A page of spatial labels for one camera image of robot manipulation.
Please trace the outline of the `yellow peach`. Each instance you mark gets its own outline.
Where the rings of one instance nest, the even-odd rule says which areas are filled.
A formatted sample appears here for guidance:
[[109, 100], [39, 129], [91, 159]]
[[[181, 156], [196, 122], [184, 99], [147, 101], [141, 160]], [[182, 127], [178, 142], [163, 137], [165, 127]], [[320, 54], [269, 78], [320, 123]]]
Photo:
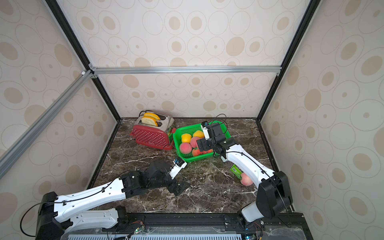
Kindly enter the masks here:
[[181, 141], [182, 143], [190, 143], [192, 136], [190, 134], [182, 134]]
[[205, 135], [201, 130], [198, 130], [198, 131], [194, 132], [193, 137], [197, 137], [197, 138], [201, 139], [201, 138], [204, 138]]

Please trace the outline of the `pink peach with stem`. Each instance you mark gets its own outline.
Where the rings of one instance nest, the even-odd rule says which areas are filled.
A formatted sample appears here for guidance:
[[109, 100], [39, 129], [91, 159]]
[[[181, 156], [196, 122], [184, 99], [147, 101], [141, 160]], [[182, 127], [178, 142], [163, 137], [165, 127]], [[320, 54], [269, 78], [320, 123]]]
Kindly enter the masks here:
[[179, 150], [183, 155], [187, 155], [192, 152], [192, 146], [190, 143], [181, 143], [179, 146]]

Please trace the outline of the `pink peach with leaf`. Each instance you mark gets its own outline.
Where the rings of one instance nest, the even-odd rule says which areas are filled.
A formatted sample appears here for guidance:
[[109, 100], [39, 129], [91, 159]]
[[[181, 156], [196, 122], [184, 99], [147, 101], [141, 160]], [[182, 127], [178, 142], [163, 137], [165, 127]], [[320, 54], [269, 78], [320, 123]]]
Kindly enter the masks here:
[[246, 173], [241, 173], [241, 183], [244, 186], [251, 186], [253, 181], [249, 176], [246, 175]]

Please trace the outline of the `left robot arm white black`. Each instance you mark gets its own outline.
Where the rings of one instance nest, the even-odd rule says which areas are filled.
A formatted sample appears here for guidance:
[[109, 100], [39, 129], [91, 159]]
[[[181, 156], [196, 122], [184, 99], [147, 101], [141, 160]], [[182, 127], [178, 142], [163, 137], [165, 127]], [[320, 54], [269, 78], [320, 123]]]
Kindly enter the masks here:
[[101, 205], [146, 194], [149, 190], [166, 188], [179, 196], [190, 187], [188, 182], [179, 182], [176, 175], [187, 163], [177, 158], [173, 164], [154, 161], [144, 170], [125, 171], [104, 185], [82, 192], [57, 195], [44, 194], [39, 207], [36, 240], [59, 240], [65, 233], [99, 227], [110, 229], [118, 225], [124, 213], [116, 209], [95, 211]]

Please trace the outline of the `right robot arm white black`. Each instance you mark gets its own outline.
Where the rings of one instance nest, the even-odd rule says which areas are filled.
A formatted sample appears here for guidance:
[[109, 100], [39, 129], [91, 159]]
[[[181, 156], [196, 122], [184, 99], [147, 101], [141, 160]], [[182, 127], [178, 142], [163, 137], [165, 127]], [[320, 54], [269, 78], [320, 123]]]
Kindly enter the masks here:
[[243, 219], [249, 223], [262, 218], [272, 219], [293, 203], [289, 179], [282, 171], [267, 168], [233, 138], [226, 137], [220, 123], [201, 123], [204, 138], [197, 141], [200, 151], [213, 150], [215, 158], [232, 162], [248, 176], [257, 188], [257, 198], [241, 210]]

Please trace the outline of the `green plastic basket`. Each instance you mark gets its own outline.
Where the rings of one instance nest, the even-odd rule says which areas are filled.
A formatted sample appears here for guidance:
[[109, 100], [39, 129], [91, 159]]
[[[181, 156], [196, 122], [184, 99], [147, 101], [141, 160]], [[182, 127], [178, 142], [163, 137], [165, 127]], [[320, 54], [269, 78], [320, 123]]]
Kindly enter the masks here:
[[[231, 135], [230, 133], [227, 131], [227, 127], [225, 126], [224, 123], [222, 122], [219, 122], [219, 121], [213, 121], [213, 122], [208, 122], [209, 125], [210, 124], [213, 124], [213, 123], [219, 123], [222, 127], [222, 130], [223, 132], [225, 133], [226, 137], [227, 138], [230, 138]], [[196, 124], [196, 125], [192, 125], [192, 126], [187, 126], [187, 127], [182, 127], [182, 128], [178, 128], [175, 133], [173, 134], [173, 139], [174, 139], [174, 144], [175, 144], [175, 148], [177, 150], [177, 153], [178, 153], [178, 156], [180, 158], [182, 158], [185, 162], [187, 163], [191, 163], [191, 162], [195, 162], [195, 161], [199, 161], [199, 160], [203, 160], [203, 159], [207, 159], [207, 158], [211, 158], [211, 157], [224, 157], [225, 156], [225, 153], [226, 152], [214, 152], [213, 153], [210, 153], [210, 154], [202, 154], [200, 156], [197, 156], [197, 157], [193, 157], [192, 155], [192, 152], [187, 154], [187, 155], [183, 155], [180, 150], [179, 150], [179, 146], [180, 144], [182, 143], [181, 141], [181, 136], [182, 134], [190, 134], [192, 137], [193, 137], [193, 134], [194, 132], [198, 131], [198, 130], [201, 130], [202, 131], [202, 126], [201, 126], [202, 123], [200, 124]]]

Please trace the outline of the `green snack packet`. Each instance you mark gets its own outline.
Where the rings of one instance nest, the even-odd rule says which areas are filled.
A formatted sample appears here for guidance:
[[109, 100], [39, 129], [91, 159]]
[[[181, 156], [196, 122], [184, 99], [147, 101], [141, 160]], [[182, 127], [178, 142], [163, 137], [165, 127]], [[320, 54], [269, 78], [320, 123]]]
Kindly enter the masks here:
[[242, 180], [242, 171], [236, 166], [232, 165], [231, 172], [239, 179]]

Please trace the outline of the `red polka dot toaster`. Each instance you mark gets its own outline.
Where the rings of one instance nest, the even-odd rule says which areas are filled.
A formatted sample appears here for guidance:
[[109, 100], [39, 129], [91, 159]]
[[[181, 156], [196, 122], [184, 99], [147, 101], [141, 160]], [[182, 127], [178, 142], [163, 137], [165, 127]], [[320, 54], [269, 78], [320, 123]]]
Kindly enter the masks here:
[[[158, 115], [161, 120], [157, 121], [158, 126], [149, 126], [141, 123], [141, 118], [144, 113], [154, 113]], [[133, 125], [130, 133], [136, 143], [146, 147], [171, 150], [173, 148], [173, 133], [176, 131], [174, 128], [174, 118], [164, 114], [158, 114], [150, 110], [141, 111], [138, 119]]]

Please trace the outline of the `bread slice in toaster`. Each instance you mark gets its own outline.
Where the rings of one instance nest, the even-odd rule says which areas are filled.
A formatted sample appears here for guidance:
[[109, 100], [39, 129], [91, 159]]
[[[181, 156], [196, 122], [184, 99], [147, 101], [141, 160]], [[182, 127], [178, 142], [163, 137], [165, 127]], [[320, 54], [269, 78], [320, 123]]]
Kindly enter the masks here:
[[161, 120], [161, 118], [158, 115], [154, 114], [154, 113], [144, 113], [144, 117], [152, 118], [155, 121], [160, 121]]
[[149, 125], [149, 126], [154, 126], [154, 127], [158, 126], [156, 119], [154, 119], [152, 117], [142, 117], [141, 123], [144, 125]]

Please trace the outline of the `horizontal aluminium bar back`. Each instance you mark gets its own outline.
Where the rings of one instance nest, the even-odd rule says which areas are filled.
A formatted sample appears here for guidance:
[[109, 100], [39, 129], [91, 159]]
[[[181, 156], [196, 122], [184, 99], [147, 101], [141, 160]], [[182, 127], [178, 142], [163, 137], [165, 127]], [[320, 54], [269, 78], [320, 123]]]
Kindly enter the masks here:
[[204, 67], [94, 67], [97, 75], [103, 74], [217, 74], [217, 73], [279, 73], [281, 66], [204, 66]]

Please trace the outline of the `diagonal aluminium bar left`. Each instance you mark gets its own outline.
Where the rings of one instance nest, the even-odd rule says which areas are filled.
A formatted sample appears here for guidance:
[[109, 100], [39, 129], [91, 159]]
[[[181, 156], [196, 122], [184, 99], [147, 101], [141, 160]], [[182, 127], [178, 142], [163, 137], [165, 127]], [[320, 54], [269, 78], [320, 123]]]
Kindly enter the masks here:
[[58, 115], [58, 113], [73, 98], [77, 91], [91, 78], [92, 71], [84, 72], [77, 80], [47, 108], [44, 113], [27, 129], [23, 135], [3, 154], [1, 157], [1, 177], [3, 177], [24, 154], [27, 148], [36, 140], [48, 124]]

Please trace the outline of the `black front rail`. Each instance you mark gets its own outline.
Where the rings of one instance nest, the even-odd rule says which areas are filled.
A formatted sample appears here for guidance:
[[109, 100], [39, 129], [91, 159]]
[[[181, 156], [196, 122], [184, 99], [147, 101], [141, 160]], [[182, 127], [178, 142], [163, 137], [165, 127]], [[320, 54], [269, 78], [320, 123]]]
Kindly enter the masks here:
[[62, 240], [311, 240], [302, 214], [246, 223], [238, 214], [81, 214]]

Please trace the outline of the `black frame post right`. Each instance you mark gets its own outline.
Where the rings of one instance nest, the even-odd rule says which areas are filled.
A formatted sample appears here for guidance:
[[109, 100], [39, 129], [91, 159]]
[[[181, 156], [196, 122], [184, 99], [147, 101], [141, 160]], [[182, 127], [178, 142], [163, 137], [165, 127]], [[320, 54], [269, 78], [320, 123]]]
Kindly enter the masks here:
[[289, 45], [288, 51], [285, 55], [285, 58], [282, 61], [281, 64], [281, 71], [279, 74], [275, 77], [273, 84], [267, 94], [267, 97], [262, 105], [262, 108], [257, 116], [257, 123], [261, 123], [268, 107], [270, 106], [272, 99], [286, 73], [286, 71], [289, 68], [290, 63], [292, 62], [292, 59], [294, 57], [295, 52], [297, 51], [302, 38], [304, 37], [304, 34], [307, 31], [307, 28], [309, 27], [311, 20], [313, 19], [313, 16], [315, 15], [316, 10], [318, 9], [321, 1], [320, 0], [311, 0], [309, 2], [309, 5], [303, 15], [302, 20], [300, 21], [300, 24], [298, 26], [298, 29], [293, 37], [293, 40], [291, 44]]

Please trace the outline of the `black aluminium frame post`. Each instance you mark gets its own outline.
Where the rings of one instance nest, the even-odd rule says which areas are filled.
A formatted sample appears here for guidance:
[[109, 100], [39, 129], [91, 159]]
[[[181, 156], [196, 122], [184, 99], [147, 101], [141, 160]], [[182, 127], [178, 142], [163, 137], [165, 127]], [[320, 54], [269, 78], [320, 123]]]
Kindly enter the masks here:
[[[59, 3], [54, 0], [46, 0], [44, 2], [47, 4], [48, 8], [52, 12], [54, 18], [58, 22], [61, 30], [63, 31], [67, 40], [69, 41], [72, 48], [74, 49], [80, 62], [83, 64], [86, 70], [90, 70], [91, 73], [94, 73], [94, 71], [90, 67], [91, 62], [85, 52], [85, 49], [82, 47], [81, 43], [79, 42], [79, 39], [77, 38], [75, 32], [73, 31], [67, 18], [65, 17]], [[103, 98], [104, 102], [106, 103], [107, 107], [109, 108], [115, 120], [117, 122], [120, 122], [121, 116], [119, 115], [117, 109], [115, 108], [115, 105], [112, 103], [112, 100], [107, 94], [107, 91], [104, 88], [103, 84], [101, 83], [99, 77], [94, 77], [93, 83], [96, 86], [98, 92], [100, 93], [101, 97]]]

